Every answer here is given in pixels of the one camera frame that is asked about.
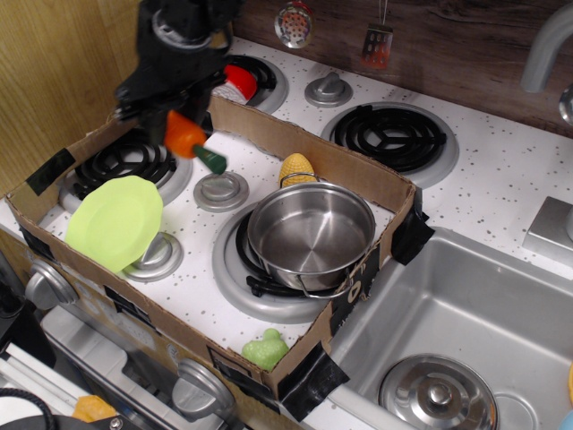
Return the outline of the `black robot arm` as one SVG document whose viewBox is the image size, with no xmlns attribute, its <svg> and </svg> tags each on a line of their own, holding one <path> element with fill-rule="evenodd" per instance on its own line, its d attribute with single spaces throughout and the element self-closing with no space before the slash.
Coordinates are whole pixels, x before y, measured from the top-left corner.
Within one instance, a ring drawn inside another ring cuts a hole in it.
<svg viewBox="0 0 573 430">
<path fill-rule="evenodd" d="M 138 64 L 115 90 L 116 116 L 136 119 L 153 145 L 161 145 L 167 114 L 203 122 L 214 88 L 225 80 L 232 44 L 230 24 L 242 1 L 142 1 Z"/>
</svg>

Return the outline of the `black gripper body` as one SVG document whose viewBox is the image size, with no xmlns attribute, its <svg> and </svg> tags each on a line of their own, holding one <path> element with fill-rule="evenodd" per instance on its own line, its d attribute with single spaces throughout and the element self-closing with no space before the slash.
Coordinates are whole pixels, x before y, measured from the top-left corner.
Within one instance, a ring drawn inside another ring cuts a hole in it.
<svg viewBox="0 0 573 430">
<path fill-rule="evenodd" d="M 154 35 L 137 39 L 139 63 L 115 90 L 120 120 L 140 120 L 143 113 L 176 110 L 183 105 L 182 90 L 214 89 L 224 81 L 228 44 L 222 47 L 168 45 Z"/>
</svg>

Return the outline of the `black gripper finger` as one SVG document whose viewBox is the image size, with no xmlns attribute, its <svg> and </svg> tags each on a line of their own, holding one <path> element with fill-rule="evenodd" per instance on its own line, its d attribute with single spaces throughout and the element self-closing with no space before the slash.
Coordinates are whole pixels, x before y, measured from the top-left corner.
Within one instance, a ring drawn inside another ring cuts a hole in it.
<svg viewBox="0 0 573 430">
<path fill-rule="evenodd" d="M 149 137 L 150 144 L 163 144 L 167 130 L 167 111 L 148 112 L 140 116 L 140 124 Z"/>
<path fill-rule="evenodd" d="M 180 114 L 203 127 L 208 116 L 211 92 L 211 87 L 191 87 L 182 90 L 183 105 L 180 107 Z"/>
</svg>

